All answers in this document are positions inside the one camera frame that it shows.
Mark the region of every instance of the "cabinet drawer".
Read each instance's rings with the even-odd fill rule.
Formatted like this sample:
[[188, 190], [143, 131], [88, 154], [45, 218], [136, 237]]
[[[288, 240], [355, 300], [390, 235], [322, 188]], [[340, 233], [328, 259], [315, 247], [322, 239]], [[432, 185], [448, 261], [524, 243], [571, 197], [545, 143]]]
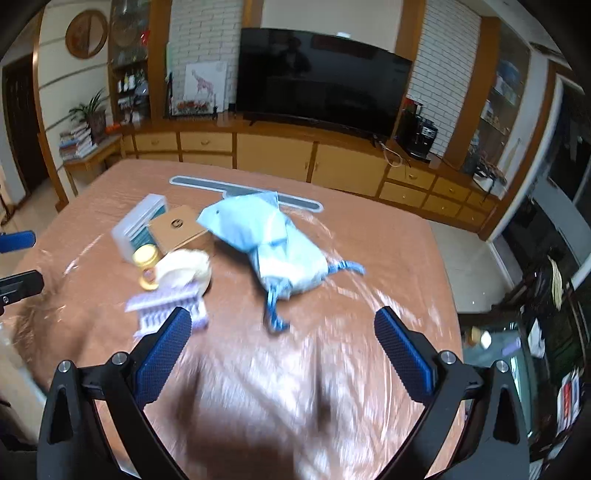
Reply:
[[495, 207], [496, 203], [493, 202], [491, 199], [487, 198], [485, 200], [484, 195], [480, 193], [471, 192], [470, 196], [467, 200], [468, 205], [472, 205], [480, 210], [484, 210], [485, 212], [492, 212], [492, 209]]
[[135, 146], [138, 147], [138, 151], [177, 150], [177, 134], [174, 132], [136, 134]]
[[442, 199], [435, 195], [429, 195], [423, 205], [423, 209], [429, 212], [438, 213], [439, 215], [446, 215], [448, 217], [455, 217], [461, 205], [451, 200]]
[[140, 159], [143, 160], [168, 160], [168, 161], [180, 161], [178, 158], [178, 153], [176, 152], [169, 152], [169, 153], [140, 153], [138, 155]]
[[388, 178], [428, 190], [431, 188], [435, 175], [428, 171], [410, 168], [408, 165], [403, 164], [400, 167], [391, 167], [388, 172]]
[[441, 177], [435, 182], [433, 191], [445, 197], [457, 200], [458, 202], [466, 200], [468, 193], [470, 193], [470, 190], [467, 188], [460, 187], [458, 184]]
[[232, 168], [232, 157], [230, 155], [207, 155], [184, 153], [184, 163], [199, 163], [201, 165], [213, 165], [214, 167]]
[[426, 196], [427, 194], [425, 192], [419, 192], [418, 190], [388, 182], [384, 183], [382, 193], [379, 195], [381, 199], [410, 205], [411, 207], [420, 207]]
[[462, 207], [460, 213], [457, 214], [457, 219], [470, 225], [481, 226], [486, 220], [486, 215], [471, 208]]
[[232, 134], [212, 132], [181, 132], [182, 150], [206, 150], [210, 152], [231, 152]]
[[135, 151], [133, 135], [123, 136], [123, 149], [126, 153], [133, 153]]

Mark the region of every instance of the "metal screw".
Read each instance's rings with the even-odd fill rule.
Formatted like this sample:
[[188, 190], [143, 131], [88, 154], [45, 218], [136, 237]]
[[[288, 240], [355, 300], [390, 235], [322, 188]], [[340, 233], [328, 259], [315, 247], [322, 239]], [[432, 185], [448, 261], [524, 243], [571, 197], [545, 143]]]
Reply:
[[123, 365], [126, 360], [127, 360], [127, 353], [125, 353], [125, 352], [117, 352], [116, 354], [113, 355], [113, 358], [111, 358], [111, 361], [115, 365]]
[[60, 362], [60, 364], [57, 366], [57, 369], [64, 374], [70, 369], [71, 366], [72, 362], [69, 360], [64, 360], [63, 362]]
[[456, 363], [456, 355], [453, 352], [450, 352], [449, 350], [444, 350], [443, 352], [441, 352], [440, 356], [441, 360], [443, 360], [443, 362], [448, 365]]
[[507, 362], [505, 362], [504, 360], [497, 360], [496, 367], [499, 369], [499, 372], [501, 373], [509, 371], [509, 365], [507, 365]]

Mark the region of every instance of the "coffee machine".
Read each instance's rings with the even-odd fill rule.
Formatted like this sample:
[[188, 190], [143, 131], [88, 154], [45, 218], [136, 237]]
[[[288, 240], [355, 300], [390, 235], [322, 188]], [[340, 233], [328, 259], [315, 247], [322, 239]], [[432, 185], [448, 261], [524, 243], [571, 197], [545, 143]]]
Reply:
[[437, 137], [437, 128], [433, 122], [421, 116], [422, 110], [422, 104], [407, 99], [394, 138], [407, 154], [427, 161], [429, 150]]

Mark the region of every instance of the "yellow lid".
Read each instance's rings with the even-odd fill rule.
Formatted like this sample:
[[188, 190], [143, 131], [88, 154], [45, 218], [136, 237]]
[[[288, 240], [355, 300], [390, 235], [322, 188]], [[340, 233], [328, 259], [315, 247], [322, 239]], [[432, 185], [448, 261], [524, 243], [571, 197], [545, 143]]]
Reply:
[[139, 247], [133, 254], [132, 260], [139, 268], [153, 267], [158, 261], [158, 249], [154, 245]]

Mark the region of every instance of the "clear plastic box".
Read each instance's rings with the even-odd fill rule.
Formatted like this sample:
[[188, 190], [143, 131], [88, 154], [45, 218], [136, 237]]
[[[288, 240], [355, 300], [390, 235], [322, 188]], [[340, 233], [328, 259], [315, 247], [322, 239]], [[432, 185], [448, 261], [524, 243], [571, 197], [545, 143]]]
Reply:
[[115, 225], [111, 235], [125, 260], [133, 263], [132, 256], [139, 247], [147, 244], [155, 245], [154, 238], [148, 230], [148, 224], [150, 220], [167, 211], [166, 197], [150, 193]]

